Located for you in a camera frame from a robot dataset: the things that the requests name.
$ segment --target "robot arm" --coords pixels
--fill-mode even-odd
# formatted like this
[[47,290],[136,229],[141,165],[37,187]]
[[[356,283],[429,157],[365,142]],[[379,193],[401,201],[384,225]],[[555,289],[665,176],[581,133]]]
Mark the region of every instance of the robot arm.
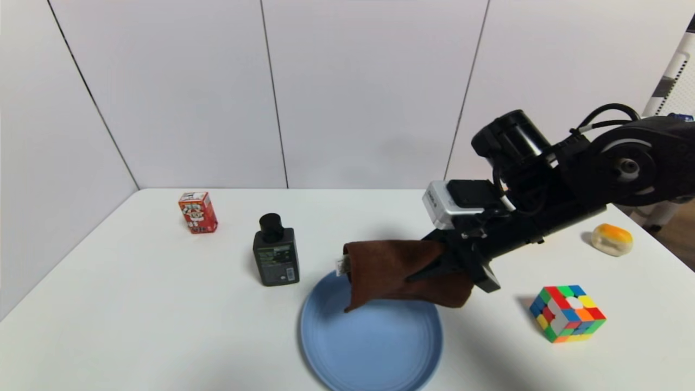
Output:
[[[630,120],[590,124],[617,109]],[[582,135],[621,125],[593,142]],[[596,109],[565,140],[551,145],[521,111],[479,131],[473,149],[493,167],[493,181],[432,182],[423,202],[436,227],[423,240],[447,251],[408,278],[466,272],[486,292],[500,288],[490,261],[605,210],[695,193],[695,122],[639,116],[627,106]]]

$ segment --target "red box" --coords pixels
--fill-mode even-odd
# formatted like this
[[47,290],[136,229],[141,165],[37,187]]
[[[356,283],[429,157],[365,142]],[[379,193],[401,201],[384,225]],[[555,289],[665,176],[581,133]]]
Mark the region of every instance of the red box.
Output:
[[206,234],[217,229],[217,216],[207,191],[184,193],[179,199],[179,208],[186,218],[192,234]]

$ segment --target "white wall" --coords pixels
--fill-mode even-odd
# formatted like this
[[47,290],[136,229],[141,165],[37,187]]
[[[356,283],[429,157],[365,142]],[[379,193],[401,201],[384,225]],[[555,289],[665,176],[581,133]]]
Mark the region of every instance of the white wall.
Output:
[[140,187],[285,187],[259,0],[54,0]]
[[487,0],[263,0],[293,188],[442,179]]
[[642,112],[693,12],[692,0],[492,0],[447,178],[490,177],[471,138],[508,111],[551,143],[602,104]]
[[0,319],[136,187],[44,0],[4,0]]

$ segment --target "wooden floor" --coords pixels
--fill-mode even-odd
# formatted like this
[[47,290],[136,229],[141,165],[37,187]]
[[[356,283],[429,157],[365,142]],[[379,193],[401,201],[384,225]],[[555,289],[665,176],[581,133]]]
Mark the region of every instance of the wooden floor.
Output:
[[680,207],[655,237],[695,271],[695,201]]

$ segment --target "black bottle cap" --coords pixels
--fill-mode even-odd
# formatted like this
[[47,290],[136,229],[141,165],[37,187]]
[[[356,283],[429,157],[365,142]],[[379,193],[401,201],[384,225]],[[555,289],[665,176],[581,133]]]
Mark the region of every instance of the black bottle cap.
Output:
[[259,220],[261,234],[266,243],[274,243],[285,235],[285,228],[280,221],[280,215],[276,213],[264,214]]

